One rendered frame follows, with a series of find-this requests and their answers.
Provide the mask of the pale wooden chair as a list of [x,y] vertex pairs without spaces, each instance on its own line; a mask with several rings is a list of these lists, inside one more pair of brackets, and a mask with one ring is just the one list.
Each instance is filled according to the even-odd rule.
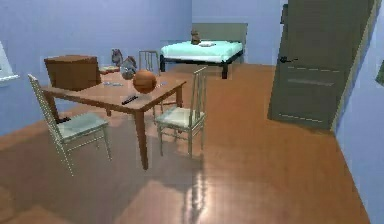
[[193,73],[191,105],[189,108],[173,106],[155,118],[158,138],[160,140],[160,155],[163,155],[163,136],[172,136],[188,143],[188,154],[192,156],[193,138],[201,136],[201,146],[204,146],[204,127],[206,119],[207,76],[206,68],[200,68]]
[[63,123],[57,123],[38,79],[32,74],[28,75],[28,79],[44,115],[56,151],[63,155],[61,161],[66,164],[71,176],[74,175],[74,171],[70,156],[80,147],[95,143],[96,148],[99,148],[98,141],[103,139],[107,157],[109,160],[112,159],[106,120],[88,112],[76,115]]
[[139,68],[153,72],[155,75],[160,75],[160,59],[156,50],[141,50],[139,52]]

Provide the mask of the orange basketball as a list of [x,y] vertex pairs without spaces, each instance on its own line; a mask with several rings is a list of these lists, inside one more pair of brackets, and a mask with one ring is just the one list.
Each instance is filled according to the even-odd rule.
[[155,75],[149,70],[139,70],[136,72],[133,78],[134,88],[143,94],[152,92],[157,84]]

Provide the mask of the bed with turquoise cover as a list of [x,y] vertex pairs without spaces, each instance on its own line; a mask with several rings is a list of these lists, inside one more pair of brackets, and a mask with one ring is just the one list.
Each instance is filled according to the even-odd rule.
[[243,62],[246,46],[247,23],[193,23],[201,41],[212,41],[212,47],[193,45],[191,41],[163,46],[160,50],[160,70],[166,71],[167,63],[218,66],[221,78],[228,78],[229,65],[237,59]]

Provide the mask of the grey glass vase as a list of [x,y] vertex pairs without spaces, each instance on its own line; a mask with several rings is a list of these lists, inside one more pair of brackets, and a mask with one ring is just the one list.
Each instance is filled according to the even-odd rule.
[[131,80],[136,74],[137,63],[133,56],[128,56],[120,66],[120,73],[125,80]]

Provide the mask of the grey statue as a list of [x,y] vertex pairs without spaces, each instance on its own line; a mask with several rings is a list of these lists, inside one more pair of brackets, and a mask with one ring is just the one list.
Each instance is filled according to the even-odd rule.
[[119,49],[113,49],[111,54],[111,61],[117,66],[120,67],[123,62],[123,56]]

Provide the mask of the green book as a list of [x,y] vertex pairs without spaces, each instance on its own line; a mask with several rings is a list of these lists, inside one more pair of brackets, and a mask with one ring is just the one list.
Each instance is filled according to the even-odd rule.
[[100,67],[99,71],[101,74],[106,75],[108,73],[119,72],[120,68],[118,66],[104,66]]

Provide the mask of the brown wooden table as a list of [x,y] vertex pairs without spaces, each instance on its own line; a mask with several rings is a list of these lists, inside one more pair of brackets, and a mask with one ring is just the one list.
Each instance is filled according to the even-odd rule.
[[[55,98],[60,98],[76,103],[103,108],[110,115],[112,111],[132,114],[134,117],[137,140],[140,150],[141,164],[144,170],[149,167],[147,155],[147,138],[145,133],[144,113],[151,110],[161,101],[171,95],[176,95],[176,104],[183,106],[183,85],[187,83],[185,78],[177,78],[174,74],[168,72],[156,77],[158,84],[149,94],[138,93],[131,80],[124,80],[120,73],[112,73],[103,77],[105,82],[121,83],[124,86],[105,86],[103,83],[80,91],[71,91],[55,88],[52,86],[43,86],[42,90],[47,97],[49,106],[52,109],[54,117],[59,118],[54,102]],[[129,96],[137,95],[134,101],[122,105],[121,102]]]

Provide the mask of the brown cardboard box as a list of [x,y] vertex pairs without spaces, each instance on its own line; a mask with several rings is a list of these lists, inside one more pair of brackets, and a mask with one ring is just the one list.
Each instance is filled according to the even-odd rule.
[[96,56],[63,55],[44,62],[53,87],[80,91],[101,83]]

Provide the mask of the dark green room door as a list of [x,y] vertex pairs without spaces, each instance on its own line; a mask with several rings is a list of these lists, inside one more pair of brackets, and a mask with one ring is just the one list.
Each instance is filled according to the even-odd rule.
[[[329,130],[382,0],[288,0],[268,118]],[[299,60],[280,63],[279,58]]]

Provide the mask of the green framed picture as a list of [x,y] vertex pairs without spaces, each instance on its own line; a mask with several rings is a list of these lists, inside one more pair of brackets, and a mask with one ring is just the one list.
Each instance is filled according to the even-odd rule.
[[384,60],[382,61],[380,65],[380,69],[378,71],[378,74],[375,78],[375,81],[384,87]]

